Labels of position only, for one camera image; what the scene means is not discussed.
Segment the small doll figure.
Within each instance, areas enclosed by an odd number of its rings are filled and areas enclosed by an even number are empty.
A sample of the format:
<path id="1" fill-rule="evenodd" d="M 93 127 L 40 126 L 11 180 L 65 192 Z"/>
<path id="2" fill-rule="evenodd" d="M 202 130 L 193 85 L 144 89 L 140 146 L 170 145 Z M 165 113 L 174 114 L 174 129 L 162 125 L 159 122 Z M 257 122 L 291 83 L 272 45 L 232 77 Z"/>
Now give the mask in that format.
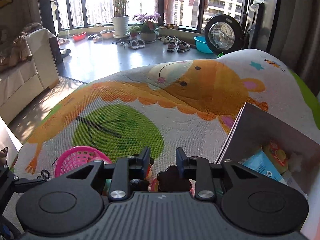
<path id="1" fill-rule="evenodd" d="M 144 179 L 132 179 L 129 182 L 129 196 L 135 192 L 190 192 L 194 195 L 194 187 L 189 179 L 180 177 L 177 166 L 170 165 L 166 170 L 158 172 L 151 179 L 154 159 L 149 160 L 147 175 Z"/>

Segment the pink plastic toy basket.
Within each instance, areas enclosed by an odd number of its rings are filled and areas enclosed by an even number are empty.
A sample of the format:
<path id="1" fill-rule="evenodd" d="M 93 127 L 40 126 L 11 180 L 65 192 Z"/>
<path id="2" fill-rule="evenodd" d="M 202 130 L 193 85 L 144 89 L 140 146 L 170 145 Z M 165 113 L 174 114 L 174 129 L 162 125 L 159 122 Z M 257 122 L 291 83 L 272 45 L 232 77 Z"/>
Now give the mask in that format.
<path id="1" fill-rule="evenodd" d="M 105 164 L 112 161 L 104 153 L 89 146 L 76 146 L 61 154 L 55 167 L 55 178 L 94 160 L 103 160 Z"/>

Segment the blue white tissue pack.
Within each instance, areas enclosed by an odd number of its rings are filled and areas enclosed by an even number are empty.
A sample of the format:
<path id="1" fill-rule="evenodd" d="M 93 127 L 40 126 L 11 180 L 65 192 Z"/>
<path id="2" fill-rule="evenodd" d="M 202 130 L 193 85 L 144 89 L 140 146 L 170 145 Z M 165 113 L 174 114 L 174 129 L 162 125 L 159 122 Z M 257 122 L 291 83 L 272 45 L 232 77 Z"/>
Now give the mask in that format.
<path id="1" fill-rule="evenodd" d="M 282 175 L 278 172 L 263 150 L 259 150 L 256 154 L 242 161 L 241 164 L 255 172 L 267 176 L 268 178 L 272 178 L 287 185 Z"/>

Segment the cartoon giraffe play mat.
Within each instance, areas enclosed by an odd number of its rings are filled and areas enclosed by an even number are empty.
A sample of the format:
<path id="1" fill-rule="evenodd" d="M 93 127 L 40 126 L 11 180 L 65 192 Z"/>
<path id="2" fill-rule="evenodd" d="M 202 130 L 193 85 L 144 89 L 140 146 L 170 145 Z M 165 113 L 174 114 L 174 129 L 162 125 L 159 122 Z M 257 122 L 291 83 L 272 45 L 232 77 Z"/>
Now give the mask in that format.
<path id="1" fill-rule="evenodd" d="M 174 162 L 177 147 L 214 161 L 245 103 L 319 142 L 319 102 L 308 86 L 274 56 L 246 49 L 81 85 L 10 154 L 9 168 L 30 178 L 53 174 L 57 158 L 73 146 L 91 146 L 111 161 L 148 146 L 153 172 Z"/>

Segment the pink cardboard box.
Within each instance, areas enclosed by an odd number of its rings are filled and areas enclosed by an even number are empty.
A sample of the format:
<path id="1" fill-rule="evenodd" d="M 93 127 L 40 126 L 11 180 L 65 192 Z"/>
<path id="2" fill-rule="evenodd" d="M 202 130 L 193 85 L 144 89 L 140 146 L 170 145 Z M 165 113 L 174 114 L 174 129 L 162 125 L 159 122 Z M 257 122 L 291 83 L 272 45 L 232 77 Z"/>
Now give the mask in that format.
<path id="1" fill-rule="evenodd" d="M 259 151 L 282 174 L 287 185 L 308 200 L 309 215 L 301 232 L 319 239 L 319 144 L 260 108 L 245 103 L 218 155 L 241 162 Z"/>

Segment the white star toy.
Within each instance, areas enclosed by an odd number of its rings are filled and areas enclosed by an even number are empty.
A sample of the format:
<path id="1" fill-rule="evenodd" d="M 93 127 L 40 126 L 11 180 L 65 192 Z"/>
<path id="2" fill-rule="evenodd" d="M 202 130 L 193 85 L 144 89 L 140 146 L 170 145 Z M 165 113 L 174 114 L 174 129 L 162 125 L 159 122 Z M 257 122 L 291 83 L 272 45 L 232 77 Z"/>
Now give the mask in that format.
<path id="1" fill-rule="evenodd" d="M 300 172 L 302 170 L 302 161 L 303 161 L 303 156 L 293 152 L 288 162 L 289 171 L 291 173 Z"/>

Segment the beige sofa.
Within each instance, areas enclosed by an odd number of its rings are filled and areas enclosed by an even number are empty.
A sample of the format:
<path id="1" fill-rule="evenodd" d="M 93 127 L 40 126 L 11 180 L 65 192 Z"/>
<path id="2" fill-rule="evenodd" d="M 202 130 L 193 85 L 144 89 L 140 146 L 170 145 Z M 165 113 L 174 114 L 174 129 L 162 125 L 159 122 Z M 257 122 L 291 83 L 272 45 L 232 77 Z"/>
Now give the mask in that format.
<path id="1" fill-rule="evenodd" d="M 27 35 L 32 59 L 1 73 L 1 118 L 6 124 L 44 90 L 60 82 L 50 41 L 56 37 L 47 29 Z"/>

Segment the blue plastic basin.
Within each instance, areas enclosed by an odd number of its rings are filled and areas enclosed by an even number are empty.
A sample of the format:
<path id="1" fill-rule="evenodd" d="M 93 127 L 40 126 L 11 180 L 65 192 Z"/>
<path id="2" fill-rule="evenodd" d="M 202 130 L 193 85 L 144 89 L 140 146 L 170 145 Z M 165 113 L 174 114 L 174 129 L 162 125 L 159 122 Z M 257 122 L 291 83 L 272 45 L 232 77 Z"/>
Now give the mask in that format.
<path id="1" fill-rule="evenodd" d="M 213 52 L 207 45 L 206 39 L 204 36 L 194 36 L 196 49 L 205 54 L 212 54 Z"/>

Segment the washing machine door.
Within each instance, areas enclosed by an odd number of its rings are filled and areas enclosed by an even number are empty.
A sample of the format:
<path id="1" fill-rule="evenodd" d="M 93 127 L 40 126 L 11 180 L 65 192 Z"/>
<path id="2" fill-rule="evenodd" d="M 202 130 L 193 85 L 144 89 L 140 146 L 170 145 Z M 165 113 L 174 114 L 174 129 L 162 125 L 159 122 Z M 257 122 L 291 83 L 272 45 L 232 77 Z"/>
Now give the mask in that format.
<path id="1" fill-rule="evenodd" d="M 204 29 L 208 48 L 216 55 L 228 54 L 244 47 L 244 32 L 236 19 L 225 14 L 211 17 Z"/>

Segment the red plastic basin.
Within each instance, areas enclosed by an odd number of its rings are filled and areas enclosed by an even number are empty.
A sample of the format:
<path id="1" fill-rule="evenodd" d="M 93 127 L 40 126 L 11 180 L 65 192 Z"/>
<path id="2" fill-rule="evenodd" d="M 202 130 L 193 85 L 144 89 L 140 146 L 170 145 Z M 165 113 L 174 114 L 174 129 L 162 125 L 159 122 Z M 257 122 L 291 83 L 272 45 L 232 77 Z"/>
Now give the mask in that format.
<path id="1" fill-rule="evenodd" d="M 74 34 L 72 36 L 72 39 L 74 40 L 74 42 L 78 42 L 78 41 L 84 40 L 86 38 L 86 34 L 87 34 L 86 32 Z"/>

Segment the potted pink flower plant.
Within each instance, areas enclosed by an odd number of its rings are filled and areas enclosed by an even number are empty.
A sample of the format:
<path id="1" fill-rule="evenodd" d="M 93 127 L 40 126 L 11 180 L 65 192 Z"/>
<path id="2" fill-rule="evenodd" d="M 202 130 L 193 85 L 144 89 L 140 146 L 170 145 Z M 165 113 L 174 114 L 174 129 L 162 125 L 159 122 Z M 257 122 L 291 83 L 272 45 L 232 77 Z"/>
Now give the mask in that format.
<path id="1" fill-rule="evenodd" d="M 160 18 L 161 16 L 157 12 L 153 14 L 135 14 L 133 16 L 134 25 L 129 27 L 130 35 L 136 37 L 140 34 L 140 39 L 144 42 L 155 42 L 159 35 L 158 20 Z"/>

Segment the white tall plant pot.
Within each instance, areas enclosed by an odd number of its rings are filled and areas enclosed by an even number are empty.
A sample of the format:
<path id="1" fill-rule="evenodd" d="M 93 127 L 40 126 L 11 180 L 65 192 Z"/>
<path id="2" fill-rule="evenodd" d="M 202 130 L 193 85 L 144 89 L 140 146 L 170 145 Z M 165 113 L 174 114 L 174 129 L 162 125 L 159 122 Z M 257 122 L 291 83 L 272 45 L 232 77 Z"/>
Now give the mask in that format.
<path id="1" fill-rule="evenodd" d="M 130 35 L 129 16 L 113 17 L 114 38 L 124 38 Z"/>

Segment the grey curtain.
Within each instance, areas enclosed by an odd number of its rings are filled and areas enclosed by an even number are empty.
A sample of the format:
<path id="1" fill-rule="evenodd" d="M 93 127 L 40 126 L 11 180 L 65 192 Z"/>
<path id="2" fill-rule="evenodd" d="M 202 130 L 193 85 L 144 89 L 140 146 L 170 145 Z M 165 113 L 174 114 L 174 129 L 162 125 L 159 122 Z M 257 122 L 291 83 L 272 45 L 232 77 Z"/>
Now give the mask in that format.
<path id="1" fill-rule="evenodd" d="M 319 0 L 280 0 L 270 54 L 319 94 Z"/>

